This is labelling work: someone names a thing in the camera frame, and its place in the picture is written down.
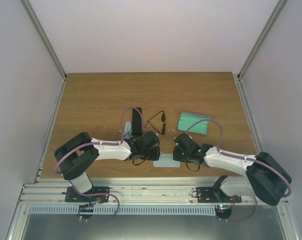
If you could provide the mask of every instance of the black joint housing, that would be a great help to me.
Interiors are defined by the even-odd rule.
[[[54,156],[56,161],[59,162],[71,150],[82,144],[90,143],[91,141],[92,139],[87,132],[81,132],[55,150]],[[78,155],[75,151],[60,165],[60,169],[65,180],[72,180],[79,177],[99,156],[98,149],[93,145],[85,146],[79,150],[83,151],[82,154]]]
[[[256,159],[278,171],[289,183],[292,182],[292,178],[289,174],[270,154],[262,151],[256,156]],[[278,205],[288,188],[278,175],[265,166],[255,162],[247,167],[245,173],[254,193],[261,201],[271,206]]]
[[[206,165],[206,162],[204,161],[206,152],[210,148],[213,148],[213,145],[211,144],[203,144],[202,146],[199,146],[186,133],[180,134],[174,142],[176,146],[173,150],[173,160],[184,163],[193,163],[197,166],[203,164]]]
[[[142,159],[150,161],[158,161],[160,157],[160,147],[155,146],[160,143],[159,137],[149,131],[142,136],[133,136],[130,139],[125,139],[130,146],[130,160]]]

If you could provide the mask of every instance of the eyeglasses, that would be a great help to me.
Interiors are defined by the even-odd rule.
[[[163,122],[161,132],[159,132],[159,131],[151,124],[151,122],[150,122],[153,118],[155,118],[155,117],[156,117],[157,115],[159,115],[160,113],[162,113],[161,121]],[[159,134],[161,134],[161,135],[166,134],[166,114],[165,114],[165,111],[159,111],[156,115],[154,115],[154,116],[151,117],[148,121],[146,121],[146,124],[145,124],[144,128],[146,128],[146,126],[147,126],[148,124],[150,124],[151,127],[153,127],[154,130],[156,130]]]

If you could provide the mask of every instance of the black cable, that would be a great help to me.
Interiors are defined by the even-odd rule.
[[[143,164],[145,161],[146,161],[146,160],[143,160],[142,162],[139,162],[139,163],[135,163],[135,160],[132,160],[132,164],[133,164],[134,166],[139,166],[139,165]]]
[[[188,166],[188,163],[186,162],[185,163],[185,165],[186,165],[186,167],[187,167],[187,169],[189,169],[191,172],[197,172],[197,171],[199,171],[200,170],[200,165],[199,166],[197,166],[197,170],[191,170],[190,168],[189,168],[189,166]]]
[[[197,191],[191,192],[191,197],[197,199],[198,198],[198,192]]]

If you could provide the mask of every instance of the glasses lens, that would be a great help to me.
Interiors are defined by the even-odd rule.
[[[161,134],[162,134],[162,135],[166,134],[166,124],[163,124],[163,125],[162,125]]]
[[[161,121],[164,123],[166,121],[166,114],[162,113]]]

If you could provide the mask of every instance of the white cable tray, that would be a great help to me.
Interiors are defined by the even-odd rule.
[[[81,214],[110,215],[117,209],[116,205],[95,205],[93,212]],[[32,204],[30,214],[77,214],[79,205]],[[122,205],[118,215],[206,215],[215,216],[215,206],[210,205]]]

